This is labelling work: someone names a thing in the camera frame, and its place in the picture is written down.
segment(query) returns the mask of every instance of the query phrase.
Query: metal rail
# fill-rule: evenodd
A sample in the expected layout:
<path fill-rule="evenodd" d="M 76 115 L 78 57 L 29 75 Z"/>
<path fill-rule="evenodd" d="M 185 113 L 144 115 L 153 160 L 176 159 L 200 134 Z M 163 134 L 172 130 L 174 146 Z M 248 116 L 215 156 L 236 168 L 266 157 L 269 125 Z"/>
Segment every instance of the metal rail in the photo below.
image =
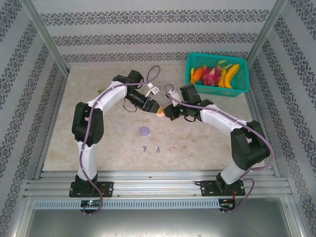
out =
<path fill-rule="evenodd" d="M 114 182 L 113 197 L 110 199 L 201 199 L 204 197 L 201 196 L 200 187 L 194 182 L 216 180 L 219 172 L 216 170 L 108 171 L 99 172 L 98 180 Z M 74 199 L 69 197 L 69 188 L 75 175 L 76 172 L 43 172 L 39 180 L 27 182 L 23 199 Z M 253 171 L 247 176 L 255 180 L 255 188 L 250 198 L 292 196 L 287 178 L 276 178 L 272 169 Z M 248 192 L 251 182 L 245 181 L 244 187 Z M 211 198 L 231 198 L 231 196 Z"/>

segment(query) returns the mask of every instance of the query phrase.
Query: pink object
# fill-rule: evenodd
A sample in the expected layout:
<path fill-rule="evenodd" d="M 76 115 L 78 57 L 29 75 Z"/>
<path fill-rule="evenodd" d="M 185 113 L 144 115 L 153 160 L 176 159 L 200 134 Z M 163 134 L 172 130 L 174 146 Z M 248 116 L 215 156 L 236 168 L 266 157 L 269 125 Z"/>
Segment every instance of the pink object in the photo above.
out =
<path fill-rule="evenodd" d="M 158 118 L 162 118 L 164 116 L 164 113 L 156 114 Z"/>
<path fill-rule="evenodd" d="M 220 78 L 220 68 L 221 66 L 217 66 L 216 68 L 207 68 L 206 66 L 203 67 L 204 72 L 202 75 L 202 82 L 204 85 L 214 86 L 216 85 Z"/>

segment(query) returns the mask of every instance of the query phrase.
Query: purple disc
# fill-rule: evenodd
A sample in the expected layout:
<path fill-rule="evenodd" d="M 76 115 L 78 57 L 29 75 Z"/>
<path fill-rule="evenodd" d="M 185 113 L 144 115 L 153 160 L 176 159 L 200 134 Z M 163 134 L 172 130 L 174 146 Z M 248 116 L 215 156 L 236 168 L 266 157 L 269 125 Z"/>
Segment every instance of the purple disc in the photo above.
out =
<path fill-rule="evenodd" d="M 147 127 L 141 127 L 140 130 L 139 130 L 139 133 L 142 135 L 142 136 L 147 136 L 149 134 L 149 128 Z"/>

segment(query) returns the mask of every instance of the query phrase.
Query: teal basket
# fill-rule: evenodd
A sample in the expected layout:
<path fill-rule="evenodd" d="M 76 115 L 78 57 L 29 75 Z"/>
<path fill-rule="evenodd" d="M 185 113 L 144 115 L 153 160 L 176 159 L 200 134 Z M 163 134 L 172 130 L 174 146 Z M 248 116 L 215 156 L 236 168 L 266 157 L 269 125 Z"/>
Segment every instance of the teal basket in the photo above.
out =
<path fill-rule="evenodd" d="M 249 90 L 249 71 L 247 61 L 243 58 L 206 54 L 206 53 L 190 53 L 187 60 L 186 68 L 186 83 L 190 84 L 191 78 L 191 68 L 199 68 L 204 64 L 210 68 L 216 67 L 217 62 L 221 60 L 226 60 L 222 66 L 228 65 L 230 63 L 240 64 L 240 69 L 234 76 L 231 81 L 231 86 L 233 89 L 222 88 L 217 86 L 208 86 L 208 85 L 196 85 L 194 86 L 197 89 L 198 93 L 206 93 L 213 95 L 222 95 L 236 97 L 241 93 L 245 93 Z"/>

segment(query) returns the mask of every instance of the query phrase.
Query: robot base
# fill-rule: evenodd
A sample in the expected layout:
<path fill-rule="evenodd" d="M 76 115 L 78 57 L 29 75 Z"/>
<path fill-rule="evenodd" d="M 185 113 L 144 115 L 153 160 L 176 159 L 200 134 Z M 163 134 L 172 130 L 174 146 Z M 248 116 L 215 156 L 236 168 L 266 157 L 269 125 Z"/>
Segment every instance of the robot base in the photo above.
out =
<path fill-rule="evenodd" d="M 218 188 L 215 180 L 202 180 L 195 182 L 196 185 L 201 187 L 202 197 L 220 197 L 220 196 L 245 196 L 245 188 L 242 180 L 237 180 L 233 184 L 227 185 L 226 188 L 221 192 Z"/>
<path fill-rule="evenodd" d="M 98 182 L 98 175 L 94 177 L 92 182 L 100 189 L 104 198 L 111 198 L 113 194 L 113 182 Z M 96 189 L 86 180 L 75 177 L 75 181 L 71 183 L 69 197 L 71 198 L 95 198 L 100 197 Z"/>

